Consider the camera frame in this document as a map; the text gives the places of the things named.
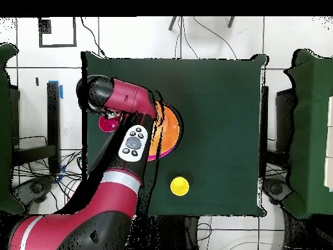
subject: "orange bowl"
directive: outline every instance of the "orange bowl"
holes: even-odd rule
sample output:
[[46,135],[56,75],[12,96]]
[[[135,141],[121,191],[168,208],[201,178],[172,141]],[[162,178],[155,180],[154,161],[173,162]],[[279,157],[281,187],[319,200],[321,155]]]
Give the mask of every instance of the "orange bowl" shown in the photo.
[[157,147],[162,135],[160,158],[166,156],[177,144],[180,138],[180,122],[171,107],[162,103],[164,112],[162,112],[161,104],[156,102],[157,120],[153,125],[152,139],[150,141],[150,149],[148,161],[156,159]]

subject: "chair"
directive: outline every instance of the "chair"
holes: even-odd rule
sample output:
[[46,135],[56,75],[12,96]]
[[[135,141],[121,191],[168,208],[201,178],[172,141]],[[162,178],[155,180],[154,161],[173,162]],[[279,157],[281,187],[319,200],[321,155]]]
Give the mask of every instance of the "chair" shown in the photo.
[[[173,26],[174,26],[174,22],[176,21],[176,18],[177,16],[173,16],[172,19],[171,19],[171,22],[170,22],[170,26],[169,26],[169,31],[172,30]],[[231,28],[232,27],[232,23],[233,23],[233,20],[235,19],[235,16],[231,16],[230,17],[230,20],[229,20],[229,24],[228,24],[228,28]]]

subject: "table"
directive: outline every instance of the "table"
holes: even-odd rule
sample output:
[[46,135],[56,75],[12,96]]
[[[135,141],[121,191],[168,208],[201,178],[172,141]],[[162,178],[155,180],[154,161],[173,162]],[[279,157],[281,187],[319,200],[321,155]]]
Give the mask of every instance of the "table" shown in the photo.
[[[158,90],[184,121],[177,149],[159,163],[149,215],[253,215],[257,205],[260,72],[266,56],[251,60],[101,59],[86,52],[88,75],[105,75]],[[88,113],[88,167],[109,134]],[[144,188],[153,184],[156,161],[147,164]],[[190,183],[183,197],[171,193],[176,176]]]
[[295,133],[290,147],[294,192],[283,204],[294,217],[333,214],[333,193],[324,186],[328,98],[333,96],[333,60],[307,49],[294,53],[286,72],[292,79],[298,104],[293,111]]

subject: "green cloth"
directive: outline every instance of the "green cloth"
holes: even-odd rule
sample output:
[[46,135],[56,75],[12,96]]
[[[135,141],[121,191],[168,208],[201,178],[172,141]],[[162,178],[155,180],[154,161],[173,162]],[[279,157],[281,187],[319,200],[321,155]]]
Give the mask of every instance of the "green cloth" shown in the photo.
[[[266,56],[249,61],[216,59],[100,59],[86,52],[88,75],[105,75],[158,90],[184,122],[177,149],[161,158],[150,215],[263,215],[257,206],[260,71]],[[88,114],[88,166],[108,134],[100,115]],[[145,196],[156,161],[147,164]],[[170,183],[189,181],[177,197]]]
[[333,60],[298,50],[288,74],[299,102],[293,112],[290,185],[284,206],[296,218],[333,214],[333,193],[324,186],[328,98],[333,96]]
[[12,177],[12,110],[9,97],[9,80],[5,66],[9,58],[17,54],[12,44],[0,45],[0,211],[20,214],[25,209],[10,193]]

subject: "white tile floor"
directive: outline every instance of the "white tile floor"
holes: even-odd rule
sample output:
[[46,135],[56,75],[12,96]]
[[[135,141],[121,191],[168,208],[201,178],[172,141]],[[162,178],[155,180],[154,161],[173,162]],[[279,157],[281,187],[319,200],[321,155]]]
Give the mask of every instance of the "white tile floor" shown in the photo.
[[[223,37],[238,59],[250,59],[260,53],[269,56],[268,70],[265,72],[265,84],[269,86],[268,136],[276,139],[275,95],[278,91],[291,87],[283,70],[291,66],[293,52],[298,48],[310,48],[324,57],[333,55],[330,47],[333,42],[332,17],[236,16],[230,29],[227,28],[229,19],[229,16],[196,17],[198,22]],[[180,33],[177,21],[173,30],[168,30],[171,16],[83,20],[108,57],[180,56],[179,39],[175,52],[176,39]],[[72,31],[71,18],[51,18],[51,24],[53,33],[43,35],[44,43],[68,43]],[[186,39],[199,58],[235,59],[228,45],[200,26],[193,17],[184,17],[184,26]],[[20,135],[46,134],[46,82],[57,80],[64,87],[64,99],[60,100],[63,156],[81,149],[81,117],[75,95],[75,86],[81,73],[80,51],[99,53],[92,34],[83,27],[80,18],[76,18],[76,29],[76,48],[39,48],[36,18],[0,18],[0,42],[13,43],[20,51],[17,57],[9,60],[6,68],[11,83],[18,85],[21,91]],[[182,58],[195,59],[185,34],[182,40]],[[36,86],[36,77],[39,79],[39,86]],[[31,139],[26,140],[24,145],[35,146],[42,143],[42,139]],[[275,142],[269,141],[268,147],[274,149]],[[73,166],[71,171],[79,172],[75,162]],[[18,180],[15,177],[13,184],[17,185],[19,181],[25,180],[24,177],[21,178]],[[60,189],[55,186],[52,191],[61,208],[64,199]],[[211,222],[213,229],[209,238],[199,241],[201,250],[281,250],[284,236],[281,209],[271,205],[265,195],[262,205],[267,211],[263,218],[200,218],[201,223]],[[55,200],[52,196],[39,206],[33,206],[33,212],[54,211]],[[200,225],[199,229],[199,238],[205,238],[209,234],[207,225]]]

